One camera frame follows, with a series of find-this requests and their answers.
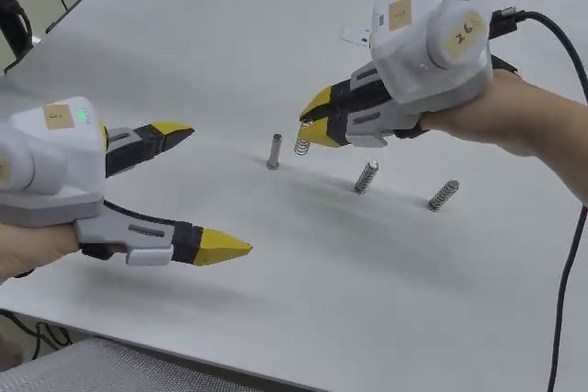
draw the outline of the metal bolt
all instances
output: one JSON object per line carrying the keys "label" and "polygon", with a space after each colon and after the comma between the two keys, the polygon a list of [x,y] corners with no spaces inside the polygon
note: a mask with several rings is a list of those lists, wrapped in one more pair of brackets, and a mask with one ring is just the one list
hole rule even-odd
{"label": "metal bolt", "polygon": [[455,179],[448,181],[435,196],[431,198],[428,208],[431,211],[438,211],[455,193],[459,190],[459,182]]}
{"label": "metal bolt", "polygon": [[363,195],[368,190],[369,184],[376,176],[376,173],[379,170],[379,165],[377,161],[369,161],[364,167],[364,171],[359,175],[357,178],[356,184],[354,185],[353,189],[359,195]]}
{"label": "metal bolt", "polygon": [[269,170],[276,170],[279,167],[277,159],[279,157],[279,148],[281,145],[282,136],[279,133],[274,134],[274,138],[272,139],[272,149],[269,152],[269,159],[266,162],[266,167]]}

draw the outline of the paper label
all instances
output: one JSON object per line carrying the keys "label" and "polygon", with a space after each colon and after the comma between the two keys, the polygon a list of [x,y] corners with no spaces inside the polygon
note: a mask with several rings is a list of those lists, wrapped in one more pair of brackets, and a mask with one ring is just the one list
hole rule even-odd
{"label": "paper label", "polygon": [[75,126],[72,112],[68,105],[48,105],[43,108],[47,129],[70,129]]}
{"label": "paper label", "polygon": [[408,27],[413,22],[412,0],[399,0],[388,7],[390,31]]}
{"label": "paper label", "polygon": [[482,32],[486,32],[484,19],[476,11],[469,11],[443,45],[449,58],[458,59]]}
{"label": "paper label", "polygon": [[0,159],[0,183],[7,183],[10,181],[10,161]]}

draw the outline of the gray plastic bracket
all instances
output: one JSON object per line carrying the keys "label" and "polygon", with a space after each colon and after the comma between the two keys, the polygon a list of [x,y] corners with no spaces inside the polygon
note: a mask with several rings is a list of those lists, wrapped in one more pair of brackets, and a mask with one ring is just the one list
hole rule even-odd
{"label": "gray plastic bracket", "polygon": [[78,219],[75,232],[80,243],[121,244],[127,265],[166,265],[174,254],[174,226],[134,218],[104,206],[95,218]]}

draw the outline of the coil spring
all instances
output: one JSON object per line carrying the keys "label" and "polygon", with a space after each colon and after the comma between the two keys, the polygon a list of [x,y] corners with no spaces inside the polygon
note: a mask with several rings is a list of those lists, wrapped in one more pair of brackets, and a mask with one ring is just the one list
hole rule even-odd
{"label": "coil spring", "polygon": [[311,143],[309,141],[300,139],[300,131],[304,128],[307,128],[310,124],[310,121],[302,121],[300,123],[298,137],[296,138],[296,144],[294,144],[294,152],[297,155],[306,155],[309,152],[309,149],[311,148]]}
{"label": "coil spring", "polygon": [[353,187],[356,193],[359,193],[360,195],[366,193],[368,185],[372,182],[374,176],[376,176],[378,169],[379,165],[377,161],[370,161],[366,164],[364,171],[359,175],[359,178],[357,178],[357,182]]}
{"label": "coil spring", "polygon": [[429,201],[429,209],[437,211],[441,208],[450,197],[452,197],[459,190],[459,182],[455,179],[448,181],[441,190],[439,190],[433,198]]}

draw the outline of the human hand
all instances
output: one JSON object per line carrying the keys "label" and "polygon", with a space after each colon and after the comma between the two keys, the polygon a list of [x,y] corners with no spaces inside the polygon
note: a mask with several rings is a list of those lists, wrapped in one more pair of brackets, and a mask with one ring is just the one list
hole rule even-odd
{"label": "human hand", "polygon": [[71,224],[38,229],[0,224],[0,282],[77,251]]}
{"label": "human hand", "polygon": [[423,115],[423,129],[442,130],[462,140],[497,144],[520,155],[534,154],[532,139],[546,107],[554,98],[504,70],[494,71],[494,80],[480,97],[464,106]]}

